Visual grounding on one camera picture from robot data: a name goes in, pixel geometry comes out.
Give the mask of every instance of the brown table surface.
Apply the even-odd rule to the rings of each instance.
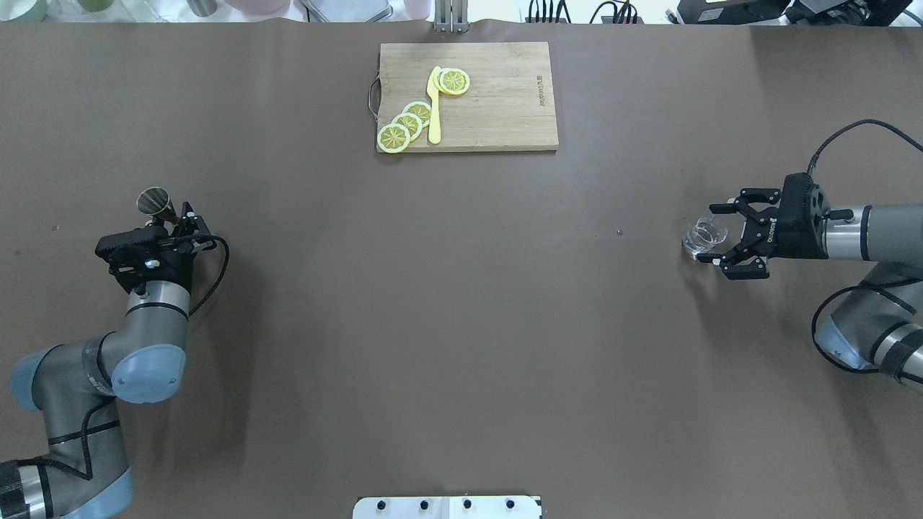
[[[442,41],[548,41],[560,150],[376,153],[379,44]],[[918,516],[920,397],[809,338],[869,265],[731,283],[679,238],[854,120],[923,136],[921,78],[913,29],[4,24],[0,367],[120,326],[93,247],[162,185],[232,261],[183,390],[120,404],[124,517],[465,492],[548,518]],[[816,178],[834,204],[920,202],[920,165],[869,127]],[[0,416],[0,459],[47,452],[6,392]]]

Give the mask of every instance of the cutting board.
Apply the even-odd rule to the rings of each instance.
[[[463,69],[471,88],[440,94],[442,142],[430,144],[424,128],[405,153],[557,150],[547,42],[383,43],[378,129],[407,103],[429,103],[426,81],[434,66]]]

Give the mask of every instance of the white mounting plate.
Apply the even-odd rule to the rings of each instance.
[[[353,519],[541,519],[537,496],[441,496],[363,498]]]

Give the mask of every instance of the metal bracket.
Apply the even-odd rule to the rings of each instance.
[[[468,0],[436,0],[436,32],[468,32]]]

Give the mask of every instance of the light blue joint cap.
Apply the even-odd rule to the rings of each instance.
[[[833,322],[833,317],[828,317],[814,334],[814,340],[821,345],[823,351],[840,359],[841,362],[855,369],[874,367],[866,362],[858,350],[843,336],[839,327]]]
[[[35,380],[35,372],[39,370],[39,365],[53,349],[51,347],[22,357],[9,375],[9,391],[13,393],[13,398],[16,399],[19,407],[26,411],[40,410],[32,399],[32,382]]]
[[[115,396],[131,404],[162,402],[179,391],[186,352],[173,344],[153,344],[134,351],[112,372]]]
[[[128,468],[111,485],[80,505],[74,512],[66,513],[62,519],[106,519],[122,512],[131,500],[135,490],[131,484],[131,469]]]

